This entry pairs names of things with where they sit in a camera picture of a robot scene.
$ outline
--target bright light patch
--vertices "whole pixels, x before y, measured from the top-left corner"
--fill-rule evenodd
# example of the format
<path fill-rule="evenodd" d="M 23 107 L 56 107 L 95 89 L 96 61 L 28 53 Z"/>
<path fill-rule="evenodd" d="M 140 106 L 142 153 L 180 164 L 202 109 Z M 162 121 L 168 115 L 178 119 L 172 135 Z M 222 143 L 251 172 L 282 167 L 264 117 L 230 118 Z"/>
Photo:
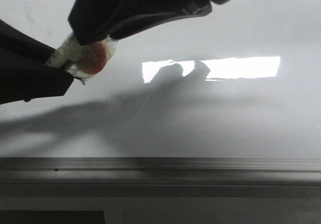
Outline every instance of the bright light patch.
<path fill-rule="evenodd" d="M 201 60 L 211 72 L 206 77 L 207 81 L 213 78 L 261 78 L 275 77 L 280 65 L 280 57 L 249 57 Z M 159 61 L 144 62 L 142 74 L 144 82 L 150 82 L 160 68 L 178 63 L 183 68 L 183 76 L 194 69 L 194 61 Z"/>

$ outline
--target dark rectangle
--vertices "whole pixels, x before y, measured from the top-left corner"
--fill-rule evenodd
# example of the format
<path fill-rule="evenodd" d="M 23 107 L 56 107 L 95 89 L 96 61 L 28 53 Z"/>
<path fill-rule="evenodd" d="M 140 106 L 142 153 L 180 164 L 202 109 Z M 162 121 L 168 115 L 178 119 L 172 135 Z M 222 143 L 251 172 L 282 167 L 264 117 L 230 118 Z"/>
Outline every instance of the dark rectangle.
<path fill-rule="evenodd" d="M 1 224 L 105 224 L 103 211 L 0 210 Z"/>

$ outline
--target white wall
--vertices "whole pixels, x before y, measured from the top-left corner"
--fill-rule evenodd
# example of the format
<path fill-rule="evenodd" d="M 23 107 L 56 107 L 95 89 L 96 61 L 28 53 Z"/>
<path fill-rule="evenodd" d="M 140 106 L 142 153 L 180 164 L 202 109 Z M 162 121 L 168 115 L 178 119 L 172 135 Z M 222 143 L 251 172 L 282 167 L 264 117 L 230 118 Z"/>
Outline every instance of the white wall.
<path fill-rule="evenodd" d="M 71 31 L 74 0 L 1 1 L 1 19 L 50 46 Z M 232 0 L 121 40 L 86 86 L 1 105 L 0 155 L 320 158 L 320 4 Z M 277 76 L 205 82 L 200 71 L 170 87 L 168 77 L 142 79 L 147 61 L 255 56 L 280 56 Z"/>

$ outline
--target clear plastic wrap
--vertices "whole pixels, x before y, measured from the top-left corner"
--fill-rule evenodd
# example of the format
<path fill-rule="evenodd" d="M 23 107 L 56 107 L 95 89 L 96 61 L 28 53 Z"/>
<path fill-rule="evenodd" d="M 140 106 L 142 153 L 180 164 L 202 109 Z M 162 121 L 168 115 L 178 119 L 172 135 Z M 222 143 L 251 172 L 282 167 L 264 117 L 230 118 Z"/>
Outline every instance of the clear plastic wrap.
<path fill-rule="evenodd" d="M 70 34 L 48 59 L 46 65 L 61 68 L 83 83 L 100 72 L 116 50 L 117 40 L 106 39 L 81 46 Z"/>

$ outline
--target reflected light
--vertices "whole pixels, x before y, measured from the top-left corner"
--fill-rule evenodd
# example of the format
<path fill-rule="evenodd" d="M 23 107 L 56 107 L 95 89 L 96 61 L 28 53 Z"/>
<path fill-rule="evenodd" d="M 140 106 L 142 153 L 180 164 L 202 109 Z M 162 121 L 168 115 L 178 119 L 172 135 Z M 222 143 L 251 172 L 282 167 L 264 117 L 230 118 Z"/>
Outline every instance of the reflected light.
<path fill-rule="evenodd" d="M 261 78 L 275 77 L 280 65 L 280 57 L 249 57 L 226 58 L 213 60 L 200 60 L 204 62 L 211 72 L 207 75 L 207 81 L 215 78 Z M 144 83 L 150 82 L 160 68 L 178 63 L 183 68 L 183 76 L 194 69 L 194 61 L 158 61 L 142 63 Z"/>

